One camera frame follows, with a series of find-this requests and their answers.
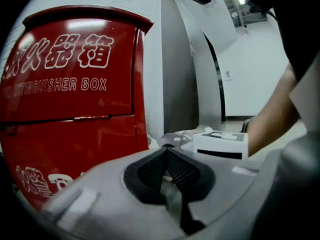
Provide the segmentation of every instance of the red fire extinguisher box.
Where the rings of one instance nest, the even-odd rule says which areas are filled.
[[[153,23],[77,5],[23,24],[0,84],[0,141],[13,180],[39,210],[93,166],[148,148],[143,47]]]

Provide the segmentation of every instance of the white box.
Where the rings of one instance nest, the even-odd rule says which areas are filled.
[[[198,133],[193,135],[193,151],[223,158],[247,159],[248,134],[218,130]]]

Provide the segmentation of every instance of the person's arm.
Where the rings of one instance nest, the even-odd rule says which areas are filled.
[[[299,119],[289,98],[297,80],[290,64],[286,67],[270,99],[248,124],[249,156],[284,135]]]

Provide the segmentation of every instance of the wall outlet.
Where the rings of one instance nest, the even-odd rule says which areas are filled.
[[[232,77],[230,70],[222,72],[222,81],[223,82],[230,81],[232,79],[233,79],[233,77]]]

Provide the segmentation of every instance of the red door panel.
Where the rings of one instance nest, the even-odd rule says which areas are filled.
[[[138,151],[133,115],[21,125],[1,130],[0,139],[14,182],[37,209],[58,191],[59,175],[64,187],[67,176]]]

